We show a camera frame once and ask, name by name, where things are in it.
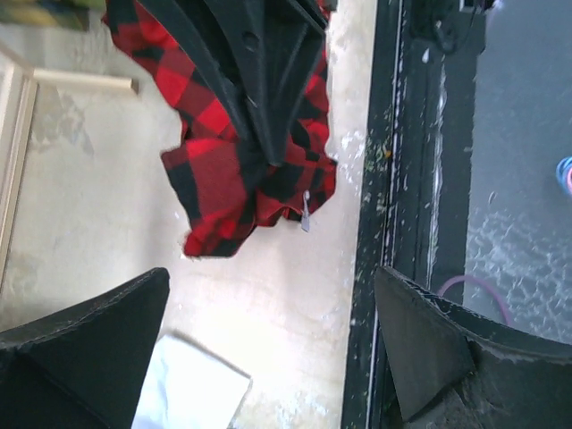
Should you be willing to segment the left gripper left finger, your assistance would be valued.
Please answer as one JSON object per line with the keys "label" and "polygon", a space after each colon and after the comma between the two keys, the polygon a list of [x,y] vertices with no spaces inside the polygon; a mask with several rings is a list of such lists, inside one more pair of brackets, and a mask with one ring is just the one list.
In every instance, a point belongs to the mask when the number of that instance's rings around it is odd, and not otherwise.
{"label": "left gripper left finger", "polygon": [[97,297],[1,333],[3,428],[128,428],[170,275],[154,268]]}

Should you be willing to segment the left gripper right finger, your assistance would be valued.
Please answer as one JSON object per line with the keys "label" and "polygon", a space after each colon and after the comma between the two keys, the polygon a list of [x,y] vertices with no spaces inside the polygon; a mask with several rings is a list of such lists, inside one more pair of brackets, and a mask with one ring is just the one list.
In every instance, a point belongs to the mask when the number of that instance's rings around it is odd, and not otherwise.
{"label": "left gripper right finger", "polygon": [[569,428],[571,347],[378,269],[375,301],[407,428]]}

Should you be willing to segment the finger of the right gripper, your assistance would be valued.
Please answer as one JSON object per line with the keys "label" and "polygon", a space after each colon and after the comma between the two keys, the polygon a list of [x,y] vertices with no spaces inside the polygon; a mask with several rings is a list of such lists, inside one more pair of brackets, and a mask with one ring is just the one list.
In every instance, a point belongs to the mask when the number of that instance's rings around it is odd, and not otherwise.
{"label": "finger of the right gripper", "polygon": [[266,161],[285,160],[287,138],[303,92],[321,54],[326,21],[314,1],[264,1],[262,89],[257,110],[264,129]]}
{"label": "finger of the right gripper", "polygon": [[142,1],[197,66],[239,137],[267,156],[258,108],[262,89],[264,1]]}

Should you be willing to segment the red black plaid shirt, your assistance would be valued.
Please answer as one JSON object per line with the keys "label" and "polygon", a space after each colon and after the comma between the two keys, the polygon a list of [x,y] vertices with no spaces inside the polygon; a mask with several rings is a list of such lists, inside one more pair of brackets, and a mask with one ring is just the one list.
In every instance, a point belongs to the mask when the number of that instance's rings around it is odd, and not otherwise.
{"label": "red black plaid shirt", "polygon": [[285,160],[269,164],[241,139],[197,66],[142,1],[110,1],[104,22],[114,45],[153,78],[181,118],[181,143],[161,159],[189,219],[188,257],[231,257],[258,227],[285,218],[308,227],[334,193],[336,162],[325,151],[328,126],[325,32],[287,138]]}

